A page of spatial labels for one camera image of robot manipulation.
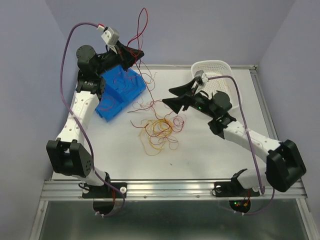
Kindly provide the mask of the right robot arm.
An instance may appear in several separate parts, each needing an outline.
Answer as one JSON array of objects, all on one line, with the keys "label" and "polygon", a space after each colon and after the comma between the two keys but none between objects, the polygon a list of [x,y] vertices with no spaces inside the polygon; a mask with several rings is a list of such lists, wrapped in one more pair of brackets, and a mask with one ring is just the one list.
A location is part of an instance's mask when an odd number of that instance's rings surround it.
[{"label": "right robot arm", "polygon": [[202,90],[204,86],[205,80],[195,77],[185,85],[169,89],[175,96],[162,102],[176,114],[189,107],[205,114],[211,118],[208,126],[214,135],[250,151],[255,164],[257,158],[265,163],[264,167],[255,165],[252,170],[238,171],[229,182],[215,188],[216,195],[237,196],[253,188],[263,191],[264,187],[284,193],[306,174],[306,166],[293,141],[281,142],[250,130],[246,121],[239,122],[229,114],[232,104],[227,93],[218,90],[208,95]]}]

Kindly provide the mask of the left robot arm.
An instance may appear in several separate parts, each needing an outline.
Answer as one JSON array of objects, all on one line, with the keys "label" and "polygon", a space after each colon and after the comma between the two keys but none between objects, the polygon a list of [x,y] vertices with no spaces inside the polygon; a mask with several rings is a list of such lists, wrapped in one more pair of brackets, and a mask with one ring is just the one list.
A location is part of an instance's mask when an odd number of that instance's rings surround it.
[{"label": "left robot arm", "polygon": [[85,148],[89,141],[86,130],[96,107],[101,102],[106,87],[103,74],[120,66],[124,71],[131,68],[145,53],[116,42],[114,49],[98,54],[90,45],[76,51],[78,76],[72,105],[66,104],[68,117],[55,140],[49,140],[46,151],[53,171],[73,176],[94,186],[100,197],[111,193],[108,173],[95,167],[93,148]]}]

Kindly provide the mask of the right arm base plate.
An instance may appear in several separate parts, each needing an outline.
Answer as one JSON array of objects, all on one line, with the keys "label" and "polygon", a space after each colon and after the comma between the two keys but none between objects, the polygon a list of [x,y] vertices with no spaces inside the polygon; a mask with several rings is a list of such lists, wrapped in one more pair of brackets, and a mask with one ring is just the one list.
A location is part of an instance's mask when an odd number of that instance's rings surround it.
[{"label": "right arm base plate", "polygon": [[217,198],[259,197],[259,191],[245,189],[236,181],[218,181],[214,183],[211,194]]}]

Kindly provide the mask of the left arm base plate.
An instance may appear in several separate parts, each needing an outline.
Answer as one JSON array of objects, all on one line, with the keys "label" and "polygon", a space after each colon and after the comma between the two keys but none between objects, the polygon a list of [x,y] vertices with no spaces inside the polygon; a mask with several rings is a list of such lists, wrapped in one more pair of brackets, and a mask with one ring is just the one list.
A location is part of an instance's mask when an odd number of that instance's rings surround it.
[{"label": "left arm base plate", "polygon": [[[126,182],[111,182],[111,184],[117,188],[126,197],[128,184]],[[123,198],[121,194],[113,190],[108,189],[106,185],[92,186],[87,183],[80,182],[78,186],[82,189],[82,198],[84,199],[111,199],[111,198]]]}]

